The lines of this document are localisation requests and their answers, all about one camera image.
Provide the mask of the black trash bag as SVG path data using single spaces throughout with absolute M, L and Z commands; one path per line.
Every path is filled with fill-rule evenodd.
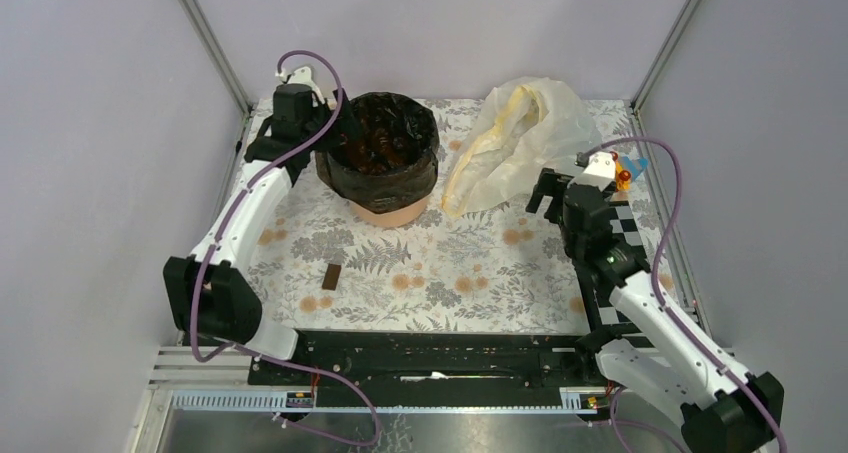
M 406 208 L 432 193 L 439 169 L 432 110 L 405 95 L 371 92 L 350 101 L 362 136 L 315 154 L 318 178 L 375 213 Z

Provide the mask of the translucent white trash bag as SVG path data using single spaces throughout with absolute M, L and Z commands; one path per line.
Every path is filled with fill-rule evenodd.
M 577 155 L 601 142 L 583 100 L 563 81 L 520 77 L 491 90 L 444 183 L 451 217 L 528 194 L 542 169 L 572 174 Z

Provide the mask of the orange plastic trash bin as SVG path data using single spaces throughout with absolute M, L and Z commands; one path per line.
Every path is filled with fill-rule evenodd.
M 416 220 L 427 208 L 430 196 L 426 196 L 415 203 L 387 213 L 374 213 L 350 202 L 351 211 L 364 222 L 379 228 L 398 228 Z

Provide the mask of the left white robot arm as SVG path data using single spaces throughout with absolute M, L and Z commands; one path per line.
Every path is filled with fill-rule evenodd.
M 310 358 L 296 348 L 295 329 L 275 321 L 246 278 L 253 251 L 271 214 L 316 152 L 359 137 L 344 89 L 323 95 L 311 80 L 288 79 L 244 152 L 235 192 L 186 257 L 163 268 L 172 318 L 190 340 L 203 336 L 252 356 L 272 359 L 288 384 L 309 374 Z

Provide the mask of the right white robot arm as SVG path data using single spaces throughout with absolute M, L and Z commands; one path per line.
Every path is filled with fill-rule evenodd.
M 605 378 L 675 423 L 692 452 L 755 452 L 780 430 L 784 388 L 754 374 L 709 335 L 651 276 L 645 253 L 615 232 L 611 181 L 542 169 L 527 212 L 550 198 L 544 216 L 560 229 L 577 274 L 590 332 L 573 359 L 575 375 Z

